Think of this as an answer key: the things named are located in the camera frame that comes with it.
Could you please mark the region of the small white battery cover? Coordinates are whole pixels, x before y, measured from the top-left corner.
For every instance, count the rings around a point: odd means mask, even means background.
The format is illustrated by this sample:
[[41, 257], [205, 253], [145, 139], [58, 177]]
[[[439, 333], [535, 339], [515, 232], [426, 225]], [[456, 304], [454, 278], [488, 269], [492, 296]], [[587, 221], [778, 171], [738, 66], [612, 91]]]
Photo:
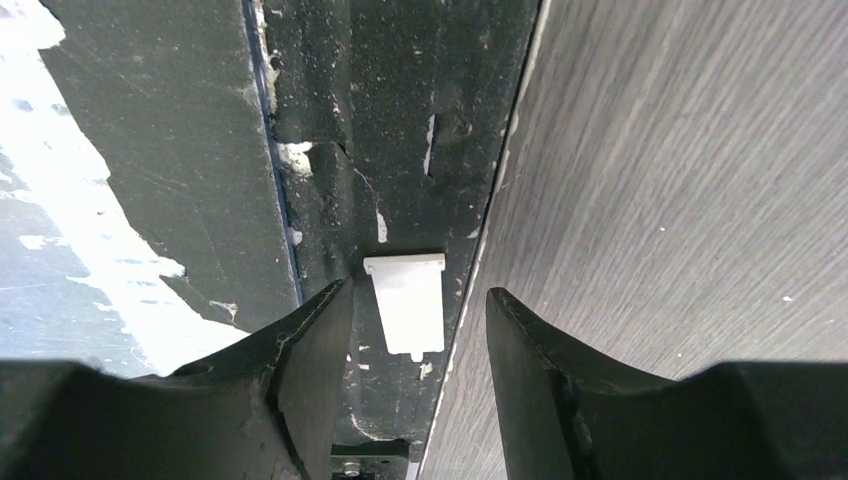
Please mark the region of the small white battery cover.
[[368, 257], [387, 351], [416, 363], [445, 349], [442, 253]]

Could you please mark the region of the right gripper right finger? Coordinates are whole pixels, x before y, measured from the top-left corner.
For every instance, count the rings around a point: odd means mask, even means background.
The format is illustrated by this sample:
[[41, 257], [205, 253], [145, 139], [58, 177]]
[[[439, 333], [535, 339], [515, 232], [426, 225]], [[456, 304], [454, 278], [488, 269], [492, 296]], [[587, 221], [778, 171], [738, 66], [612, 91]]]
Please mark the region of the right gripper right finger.
[[847, 367], [734, 361], [679, 381], [617, 361], [503, 288], [486, 337], [511, 479], [843, 479]]

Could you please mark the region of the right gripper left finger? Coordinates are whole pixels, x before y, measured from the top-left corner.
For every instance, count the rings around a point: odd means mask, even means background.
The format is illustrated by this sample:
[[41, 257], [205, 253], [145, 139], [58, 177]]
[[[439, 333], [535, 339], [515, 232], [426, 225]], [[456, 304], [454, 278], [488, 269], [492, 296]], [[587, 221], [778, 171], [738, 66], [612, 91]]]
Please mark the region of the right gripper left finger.
[[1, 364], [5, 479], [326, 479], [351, 283], [172, 374]]

